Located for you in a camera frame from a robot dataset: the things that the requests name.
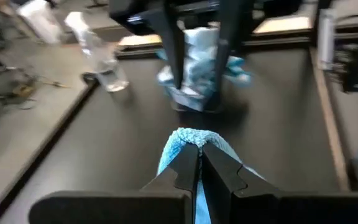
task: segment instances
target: water bottle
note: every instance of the water bottle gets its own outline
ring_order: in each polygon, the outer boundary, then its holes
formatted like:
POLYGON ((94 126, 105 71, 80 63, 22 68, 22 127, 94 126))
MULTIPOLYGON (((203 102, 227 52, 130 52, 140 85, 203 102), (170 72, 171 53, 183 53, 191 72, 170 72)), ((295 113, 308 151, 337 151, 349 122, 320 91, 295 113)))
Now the water bottle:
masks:
POLYGON ((69 13, 65 23, 75 33, 84 56, 106 91, 115 92, 125 89, 129 82, 118 60, 109 51, 107 44, 86 24, 82 12, 69 13))

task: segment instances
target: blue cloth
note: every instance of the blue cloth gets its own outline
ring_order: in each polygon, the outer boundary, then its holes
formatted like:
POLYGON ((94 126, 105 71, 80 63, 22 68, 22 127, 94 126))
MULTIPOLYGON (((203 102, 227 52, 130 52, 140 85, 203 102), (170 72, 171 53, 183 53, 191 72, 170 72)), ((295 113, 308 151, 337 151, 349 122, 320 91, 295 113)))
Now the blue cloth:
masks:
MULTIPOLYGON (((171 163, 171 161, 179 154, 182 147, 185 146, 187 143, 195 144, 196 146, 198 146, 199 154, 201 155, 201 148, 207 142, 214 144, 216 147, 224 151, 227 155, 231 156, 233 159, 242 164, 240 158, 237 156, 236 152, 234 152, 233 148, 220 135, 212 131, 203 131, 191 128, 179 128, 174 131, 168 138, 168 141, 162 151, 160 163, 158 164, 157 175, 159 175, 169 165, 169 163, 171 163)), ((256 173, 256 171, 252 170, 249 167, 245 168, 260 177, 260 175, 256 173)), ((197 184, 195 223, 210 224, 211 219, 209 217, 203 182, 200 177, 197 184)))
MULTIPOLYGON (((219 30, 199 27, 185 30, 186 57, 183 66, 183 83, 181 90, 174 85, 172 71, 169 66, 161 69, 157 74, 157 81, 165 87, 177 103, 197 111, 203 111, 203 105, 215 90, 214 63, 216 56, 216 42, 219 30)), ((168 60, 164 50, 157 55, 168 60)), ((224 78, 238 87, 247 87, 251 83, 251 74, 243 71, 241 66, 244 59, 229 57, 224 78)))

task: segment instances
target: black frame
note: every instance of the black frame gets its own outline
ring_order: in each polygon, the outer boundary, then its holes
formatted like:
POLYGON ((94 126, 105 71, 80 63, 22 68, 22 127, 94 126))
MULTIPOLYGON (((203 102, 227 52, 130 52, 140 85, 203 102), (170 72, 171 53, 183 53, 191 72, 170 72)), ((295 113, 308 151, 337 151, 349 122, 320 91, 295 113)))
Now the black frame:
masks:
MULTIPOLYGON (((319 0, 319 8, 327 8, 329 7, 332 0, 319 0)), ((314 24, 318 24, 318 15, 319 11, 317 10, 315 16, 316 20, 314 24)), ((243 46, 247 48, 247 51, 255 51, 255 50, 265 50, 272 49, 277 47, 280 49, 292 49, 292 48, 308 48, 309 46, 315 47, 316 45, 316 35, 317 35, 317 27, 313 27, 312 29, 302 29, 302 30, 291 30, 291 31, 283 31, 283 32, 272 32, 267 34, 254 34, 252 35, 250 41, 243 43, 243 46)), ((343 25, 337 28, 336 35, 336 43, 337 44, 345 44, 345 43, 353 43, 358 42, 358 25, 343 25)), ((132 59, 132 58, 150 58, 155 57, 156 49, 159 49, 159 44, 149 44, 143 46, 129 47, 127 49, 116 52, 117 56, 121 59, 132 59)), ((75 119, 77 114, 80 112, 85 103, 89 100, 89 98, 94 93, 94 90, 99 86, 99 83, 90 80, 87 82, 87 87, 82 91, 80 96, 75 100, 73 106, 66 112, 63 118, 58 122, 52 133, 48 136, 48 138, 44 141, 44 143, 39 147, 36 155, 33 156, 29 165, 24 168, 24 171, 20 174, 20 177, 8 187, 8 190, 4 194, 4 198, 0 200, 0 218, 3 216, 4 212, 8 209, 10 204, 14 201, 14 199, 18 196, 20 191, 24 188, 28 180, 32 177, 34 172, 37 170, 39 165, 41 165, 42 161, 46 158, 49 152, 53 149, 54 145, 58 142, 58 140, 63 136, 66 128, 70 125, 70 123, 75 119)), ((331 105, 333 106, 334 115, 338 114, 339 111, 337 109, 337 104, 335 98, 333 97, 332 88, 327 85, 329 92, 329 99, 331 105)), ((342 149, 344 150, 344 155, 346 158, 346 162, 349 161, 350 150, 345 143, 345 136, 343 135, 343 129, 341 126, 341 120, 339 116, 335 116, 337 130, 339 131, 340 141, 342 144, 342 149)), ((351 180, 354 179, 354 169, 352 165, 349 163, 348 165, 348 176, 351 180)))

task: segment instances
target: cable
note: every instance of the cable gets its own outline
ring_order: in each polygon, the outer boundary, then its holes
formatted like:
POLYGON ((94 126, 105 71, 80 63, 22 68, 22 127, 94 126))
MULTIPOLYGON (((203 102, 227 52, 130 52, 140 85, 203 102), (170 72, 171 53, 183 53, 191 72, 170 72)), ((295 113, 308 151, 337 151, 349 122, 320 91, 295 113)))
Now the cable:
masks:
POLYGON ((336 23, 339 23, 339 22, 342 22, 342 21, 346 21, 348 19, 355 19, 355 18, 358 18, 358 14, 353 14, 353 15, 350 15, 350 16, 343 16, 343 17, 339 17, 336 19, 336 23))

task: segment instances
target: floor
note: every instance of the floor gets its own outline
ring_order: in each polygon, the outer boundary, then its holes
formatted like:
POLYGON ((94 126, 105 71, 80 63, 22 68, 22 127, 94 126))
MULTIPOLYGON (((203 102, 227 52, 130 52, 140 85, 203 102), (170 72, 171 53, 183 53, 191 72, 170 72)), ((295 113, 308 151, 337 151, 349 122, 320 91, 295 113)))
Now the floor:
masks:
MULTIPOLYGON (((55 14, 61 22, 70 11, 84 11, 85 6, 91 3, 91 0, 60 0, 55 14)), ((312 8, 313 5, 304 6, 300 14, 308 16, 312 8)), ((358 13, 358 4, 346 4, 340 8, 343 10, 339 10, 339 15, 343 15, 345 10, 356 10, 358 13)), ((85 20, 92 28, 117 25, 102 8, 87 10, 85 20)), ((27 64, 31 64, 32 72, 62 82, 70 88, 42 86, 32 97, 37 100, 35 108, 27 111, 11 109, 0 117, 0 197, 7 182, 18 175, 21 167, 80 94, 84 88, 80 74, 89 71, 80 49, 75 45, 45 46, 29 40, 16 40, 8 52, 10 56, 2 54, 0 57, 9 65, 28 68, 27 64)))

